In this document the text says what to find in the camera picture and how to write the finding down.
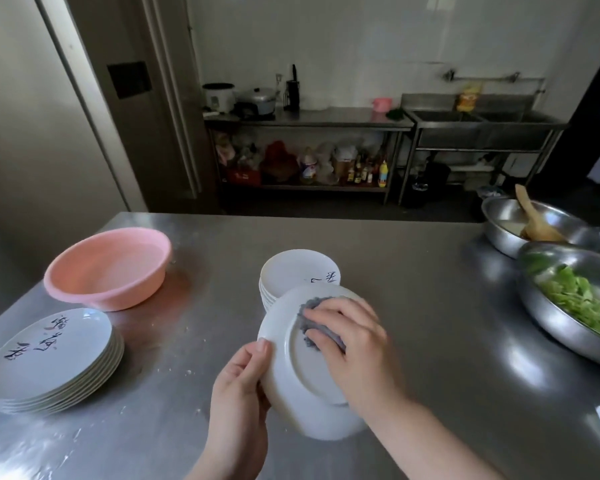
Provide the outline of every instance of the chopped lettuce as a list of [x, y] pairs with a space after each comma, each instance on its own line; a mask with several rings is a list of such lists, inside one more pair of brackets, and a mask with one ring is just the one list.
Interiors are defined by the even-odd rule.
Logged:
[[554, 304], [600, 333], [600, 300], [593, 295], [586, 278], [577, 276], [569, 266], [561, 266], [551, 279], [539, 285]]

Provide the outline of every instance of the rice cooker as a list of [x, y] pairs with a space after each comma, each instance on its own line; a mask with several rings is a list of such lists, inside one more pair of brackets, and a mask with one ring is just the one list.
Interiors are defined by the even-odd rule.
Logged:
[[207, 106], [213, 111], [230, 112], [233, 109], [233, 103], [235, 103], [235, 97], [233, 96], [234, 87], [233, 84], [229, 84], [228, 82], [204, 84], [202, 88], [205, 90]]
[[241, 118], [270, 116], [276, 111], [276, 90], [255, 88], [236, 93], [235, 108]]

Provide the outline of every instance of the stainless steel bowl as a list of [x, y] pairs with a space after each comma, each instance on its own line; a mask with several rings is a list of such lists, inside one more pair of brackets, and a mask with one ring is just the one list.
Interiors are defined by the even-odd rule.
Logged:
[[563, 312], [538, 286], [558, 266], [567, 264], [577, 275], [588, 279], [600, 295], [600, 254], [570, 244], [529, 242], [520, 250], [518, 263], [522, 270], [518, 292], [538, 325], [577, 354], [600, 363], [600, 334]]
[[[600, 252], [600, 233], [598, 229], [549, 204], [534, 201], [534, 206], [549, 224], [556, 227], [572, 244], [584, 249]], [[487, 220], [484, 233], [487, 239], [501, 253], [516, 258], [522, 246], [528, 241], [504, 229], [503, 221], [514, 223], [528, 222], [525, 211], [517, 200], [506, 197], [491, 197], [482, 202], [482, 213]]]

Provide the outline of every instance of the gray scrubbing pad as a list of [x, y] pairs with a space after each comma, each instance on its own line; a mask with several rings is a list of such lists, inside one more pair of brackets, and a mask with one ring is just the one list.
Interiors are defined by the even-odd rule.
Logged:
[[[344, 345], [344, 342], [342, 341], [342, 339], [340, 338], [340, 336], [338, 334], [329, 330], [325, 325], [316, 323], [313, 320], [309, 320], [307, 317], [304, 316], [305, 309], [309, 308], [310, 310], [312, 310], [316, 306], [320, 305], [324, 300], [329, 299], [329, 298], [333, 298], [333, 297], [330, 296], [327, 298], [311, 298], [304, 305], [301, 305], [300, 311], [298, 312], [298, 316], [297, 316], [297, 318], [298, 318], [297, 325], [298, 325], [298, 328], [302, 331], [302, 333], [305, 333], [305, 334], [306, 334], [307, 330], [310, 330], [312, 328], [314, 328], [316, 330], [320, 330], [328, 338], [330, 338], [334, 342], [336, 342], [338, 347], [340, 347], [340, 350], [342, 350], [344, 352], [347, 349], [347, 346]], [[314, 343], [314, 341], [312, 339], [310, 339], [309, 337], [307, 337], [306, 335], [304, 336], [304, 343], [306, 344], [307, 347], [310, 347], [310, 348], [313, 348], [316, 350], [318, 349], [318, 346]]]

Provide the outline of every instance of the stainless steel countertop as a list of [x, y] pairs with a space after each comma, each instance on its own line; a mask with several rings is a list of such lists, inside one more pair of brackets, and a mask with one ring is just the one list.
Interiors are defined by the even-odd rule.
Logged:
[[[0, 479], [181, 480], [205, 443], [216, 374], [256, 338], [261, 266], [309, 248], [332, 257], [342, 284], [376, 307], [412, 393], [508, 478], [600, 480], [600, 366], [532, 323], [514, 262], [479, 225], [120, 214], [107, 228], [132, 225], [174, 244], [163, 288], [109, 314], [127, 350], [96, 394], [49, 417], [0, 414]], [[0, 316], [0, 346], [69, 308], [38, 284]], [[260, 478], [403, 478], [369, 431], [324, 443], [275, 412], [267, 423]]]
[[205, 118], [205, 124], [210, 128], [222, 128], [228, 123], [272, 127], [368, 128], [379, 131], [408, 131], [413, 127], [413, 121], [407, 117], [401, 121], [392, 121], [383, 113], [373, 112], [369, 107], [329, 107], [321, 111], [302, 109], [299, 112], [277, 108], [276, 118], [264, 121], [241, 120], [232, 114]]

